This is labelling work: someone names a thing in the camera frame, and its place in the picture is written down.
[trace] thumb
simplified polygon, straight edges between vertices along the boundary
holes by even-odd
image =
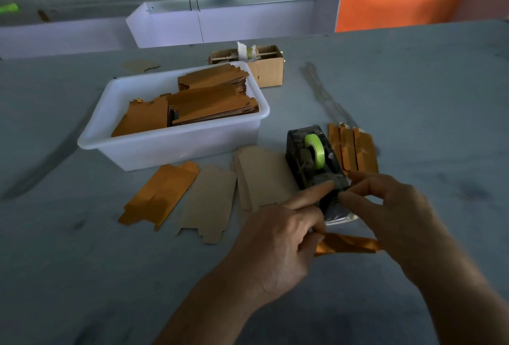
[[[318,244],[325,237],[321,233],[307,233],[302,239],[302,243],[299,245],[299,251],[297,255],[301,260],[302,264],[306,267],[309,266],[311,260],[315,256]]]
[[[348,191],[340,192],[337,198],[343,206],[359,216],[372,229],[372,225],[376,223],[377,214],[380,212],[380,205]]]

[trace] left hand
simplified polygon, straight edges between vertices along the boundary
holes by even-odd
[[[252,214],[230,253],[209,275],[253,310],[292,289],[308,273],[325,234],[323,214],[314,204],[333,189],[328,181]]]

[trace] black tape dispenser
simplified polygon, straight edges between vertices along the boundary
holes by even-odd
[[[337,200],[337,194],[348,189],[348,178],[343,174],[329,140],[318,125],[288,131],[286,160],[301,190],[328,180],[334,181],[334,190],[319,203],[325,224],[357,219]]]

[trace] forearm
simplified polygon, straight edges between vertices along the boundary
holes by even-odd
[[[442,345],[509,344],[509,310],[476,265],[458,251],[416,277]]]
[[[191,290],[153,345],[233,344],[252,312],[239,293],[211,273]]]

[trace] hand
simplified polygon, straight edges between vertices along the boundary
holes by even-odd
[[[414,187],[378,173],[350,172],[349,178],[352,187],[338,195],[340,203],[364,220],[412,282],[430,267],[458,260],[460,250],[447,228]]]
[[[292,289],[308,273],[325,234],[323,214],[314,204],[332,189],[334,183],[328,181],[251,215],[213,273],[253,310]]]

